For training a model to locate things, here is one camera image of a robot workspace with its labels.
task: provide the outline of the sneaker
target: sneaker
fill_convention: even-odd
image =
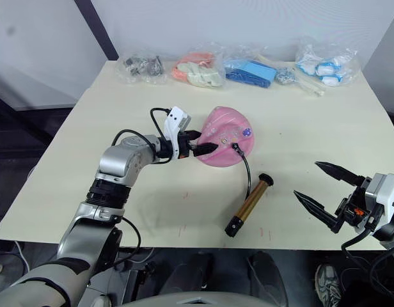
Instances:
[[[324,307],[337,307],[341,299],[339,278],[335,268],[321,264],[315,273],[315,290]]]

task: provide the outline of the orange component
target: orange component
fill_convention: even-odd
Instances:
[[[365,214],[361,209],[355,208],[355,213],[359,216],[362,216],[363,214]]]

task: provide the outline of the gray floor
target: gray floor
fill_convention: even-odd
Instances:
[[[50,111],[44,114],[45,121],[39,117],[34,118],[36,122],[41,122],[43,128],[51,133],[55,133],[68,110],[56,111],[51,115]],[[28,135],[20,131],[15,131],[11,125],[0,123],[0,148],[20,146],[28,150],[41,146],[36,141],[29,139]],[[38,162],[39,157],[20,159],[0,159],[0,216],[3,216],[10,207],[20,188],[26,181],[31,168]],[[57,246],[55,244],[25,243],[23,251],[31,267],[36,267],[55,256]],[[170,272],[182,262],[185,262],[191,254],[196,253],[196,249],[157,249],[151,261],[156,264],[156,271],[148,278],[139,289],[139,298],[148,297],[158,293],[159,289],[168,277]],[[214,271],[207,285],[207,290],[225,290],[249,294],[249,280],[246,259],[255,250],[252,249],[204,249],[204,252],[214,255]],[[136,259],[141,259],[149,250],[144,250]],[[313,274],[320,263],[334,263],[338,272],[342,272],[351,264],[339,252],[316,252],[316,251],[267,251],[276,262],[287,290],[290,306],[321,306],[317,295],[313,289]],[[8,287],[17,280],[23,271],[22,262],[11,255],[0,255],[0,263],[3,264],[3,271],[0,274],[0,291]],[[132,269],[139,269],[143,264],[134,264]],[[112,294],[117,303],[121,303],[123,293],[127,285],[129,271],[119,272],[110,269],[98,276],[95,276],[91,285],[88,286],[84,299],[80,307],[90,306],[94,297],[99,294]]]

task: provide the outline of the white table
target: white table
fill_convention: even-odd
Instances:
[[[248,162],[253,186],[261,172],[269,188],[235,238],[224,228],[246,190],[243,163],[213,168],[190,157],[147,166],[132,188],[125,216],[137,225],[144,246],[193,248],[340,249],[355,236],[344,225],[335,235],[296,200],[298,190],[333,214],[353,188],[327,176],[314,161],[339,164],[359,175],[394,173],[394,128],[361,75],[322,98],[295,86],[268,89],[228,82],[221,90],[173,80],[164,86],[120,84],[114,62],[74,107],[0,224],[0,239],[57,243],[93,182],[99,159],[121,129],[156,134],[152,107],[181,107],[200,130],[216,106],[244,114],[256,143]],[[125,223],[122,245],[136,244]],[[367,238],[355,249],[381,249]]]

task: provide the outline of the white wall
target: white wall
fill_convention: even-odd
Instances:
[[[133,45],[181,54],[197,43],[260,43],[288,47],[300,36],[360,51],[362,64],[394,18],[394,0],[93,0],[119,54]]]
[[[384,108],[394,114],[394,20],[363,73]]]
[[[0,0],[0,98],[73,106],[106,57],[72,0]]]

